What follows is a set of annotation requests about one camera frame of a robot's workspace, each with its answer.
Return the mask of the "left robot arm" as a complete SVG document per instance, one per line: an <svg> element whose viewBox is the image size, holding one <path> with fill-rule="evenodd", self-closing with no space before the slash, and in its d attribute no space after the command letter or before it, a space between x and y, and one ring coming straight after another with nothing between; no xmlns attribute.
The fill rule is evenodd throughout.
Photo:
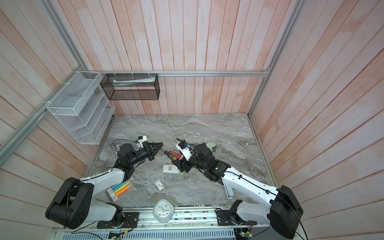
<svg viewBox="0 0 384 240"><path fill-rule="evenodd" d="M140 143L135 150L130 143L120 146L113 167L101 174L82 179L68 178L64 181L49 204L45 217L69 229L76 229L87 222L106 222L112 228L124 224L123 208L114 202L92 205L94 195L126 182L135 168L145 160L152 161L162 149L163 143Z"/></svg>

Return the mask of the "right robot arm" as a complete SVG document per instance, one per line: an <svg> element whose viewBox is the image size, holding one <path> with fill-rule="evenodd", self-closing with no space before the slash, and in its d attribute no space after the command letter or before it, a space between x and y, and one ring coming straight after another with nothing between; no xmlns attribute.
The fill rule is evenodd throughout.
<svg viewBox="0 0 384 240"><path fill-rule="evenodd" d="M293 191L286 187L269 186L256 181L223 161L217 160L205 143L191 145L178 140L177 149L181 159L172 163L181 171L188 173L192 168L199 170L211 182L235 189L255 201L254 204L236 200L229 210L219 210L219 225L241 225L244 223L263 223L286 239L293 239L302 225L304 210Z"/></svg>

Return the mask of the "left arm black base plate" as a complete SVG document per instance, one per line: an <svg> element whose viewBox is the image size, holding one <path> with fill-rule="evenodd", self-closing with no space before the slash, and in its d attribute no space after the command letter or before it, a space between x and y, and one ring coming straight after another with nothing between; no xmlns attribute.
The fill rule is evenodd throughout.
<svg viewBox="0 0 384 240"><path fill-rule="evenodd" d="M110 221L99 221L97 229L135 229L138 226L139 212L117 213Z"/></svg>

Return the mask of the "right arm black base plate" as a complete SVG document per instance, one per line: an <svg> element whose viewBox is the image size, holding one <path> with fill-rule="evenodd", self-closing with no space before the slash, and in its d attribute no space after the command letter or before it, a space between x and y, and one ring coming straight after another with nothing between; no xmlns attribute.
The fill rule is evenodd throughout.
<svg viewBox="0 0 384 240"><path fill-rule="evenodd" d="M242 200L236 200L229 210L215 209L217 215L217 223L219 226L241 226L241 225L257 225L255 221L245 221L237 214L237 208Z"/></svg>

